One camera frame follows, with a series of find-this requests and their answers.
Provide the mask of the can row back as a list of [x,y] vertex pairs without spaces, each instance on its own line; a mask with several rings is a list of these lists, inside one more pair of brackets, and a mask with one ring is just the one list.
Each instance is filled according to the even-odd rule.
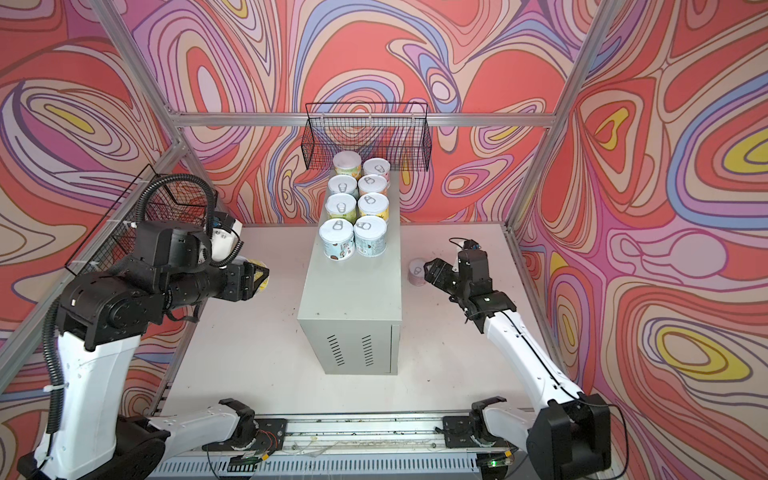
[[412,259],[408,264],[408,281],[414,286],[421,286],[426,283],[425,263],[423,258]]
[[254,265],[254,292],[262,292],[268,286],[270,269],[261,261],[249,259],[249,262]]

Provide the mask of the can row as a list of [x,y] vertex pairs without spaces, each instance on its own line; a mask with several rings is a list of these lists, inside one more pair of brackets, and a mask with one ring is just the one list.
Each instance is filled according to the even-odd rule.
[[325,211],[330,219],[344,219],[354,224],[358,218],[357,200],[347,193],[331,194],[325,202]]
[[324,254],[333,261],[343,261],[354,255],[354,227],[346,219],[331,218],[319,228]]
[[414,286],[421,286],[426,283],[425,263],[423,258],[412,259],[408,264],[408,281]]
[[358,199],[358,210],[361,217],[376,216],[388,222],[389,208],[389,199],[382,193],[368,193]]
[[261,261],[249,259],[249,262],[254,265],[254,292],[262,292],[268,286],[270,269]]
[[386,248],[387,222],[372,215],[360,217],[354,225],[355,245],[358,253],[373,258],[382,255]]

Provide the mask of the peach labelled can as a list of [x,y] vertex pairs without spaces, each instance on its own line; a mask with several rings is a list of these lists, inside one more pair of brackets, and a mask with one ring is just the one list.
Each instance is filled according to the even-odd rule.
[[371,193],[387,195],[388,188],[389,181],[387,178],[378,174],[364,175],[358,180],[358,190],[361,196]]

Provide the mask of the pink labelled can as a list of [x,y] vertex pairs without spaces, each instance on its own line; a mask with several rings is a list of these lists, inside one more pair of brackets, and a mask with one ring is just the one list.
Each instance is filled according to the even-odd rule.
[[374,157],[367,159],[362,164],[362,168],[365,175],[378,175],[386,180],[390,178],[391,164],[384,158]]

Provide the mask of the blue white labelled can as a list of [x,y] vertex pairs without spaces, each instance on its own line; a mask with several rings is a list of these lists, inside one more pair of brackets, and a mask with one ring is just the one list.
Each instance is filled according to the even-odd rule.
[[346,174],[337,174],[328,181],[328,190],[331,194],[348,194],[355,199],[359,198],[358,180]]

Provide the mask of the orange green labelled can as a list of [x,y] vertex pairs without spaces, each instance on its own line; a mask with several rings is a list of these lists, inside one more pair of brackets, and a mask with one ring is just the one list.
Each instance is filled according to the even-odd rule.
[[338,175],[348,175],[355,179],[362,176],[362,158],[354,151],[340,151],[332,159],[333,168]]

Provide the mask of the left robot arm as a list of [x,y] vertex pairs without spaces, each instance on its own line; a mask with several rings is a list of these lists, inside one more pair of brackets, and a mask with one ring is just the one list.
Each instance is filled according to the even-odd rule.
[[[172,183],[200,188],[200,222],[147,218],[155,192]],[[120,414],[131,360],[150,325],[211,298],[247,301],[269,275],[237,249],[215,256],[215,196],[195,175],[152,180],[137,210],[132,251],[106,271],[75,277],[45,315],[49,416],[40,444],[18,460],[26,479],[144,479],[181,453],[211,444],[244,449],[256,437],[254,411],[234,399],[171,419]]]

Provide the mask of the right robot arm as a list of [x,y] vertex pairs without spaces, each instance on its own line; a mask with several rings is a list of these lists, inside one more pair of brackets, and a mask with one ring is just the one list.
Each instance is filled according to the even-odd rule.
[[612,466],[611,414],[619,408],[587,395],[530,334],[509,296],[494,288],[485,251],[467,245],[457,263],[436,258],[424,266],[427,283],[445,292],[467,322],[511,365],[532,404],[519,411],[495,396],[472,404],[464,425],[447,416],[441,432],[450,448],[507,443],[526,453],[542,479],[590,479]]

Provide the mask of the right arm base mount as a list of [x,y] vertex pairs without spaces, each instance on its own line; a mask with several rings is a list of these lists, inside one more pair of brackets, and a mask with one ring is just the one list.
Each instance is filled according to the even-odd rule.
[[517,446],[501,437],[490,434],[485,424],[473,415],[444,416],[441,424],[434,429],[443,436],[445,446],[458,448],[505,448],[515,452]]

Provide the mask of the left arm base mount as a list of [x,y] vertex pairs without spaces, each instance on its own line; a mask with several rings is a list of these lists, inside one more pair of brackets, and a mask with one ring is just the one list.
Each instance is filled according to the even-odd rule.
[[206,452],[274,453],[283,448],[288,420],[286,418],[255,418],[240,422],[226,441],[202,446]]

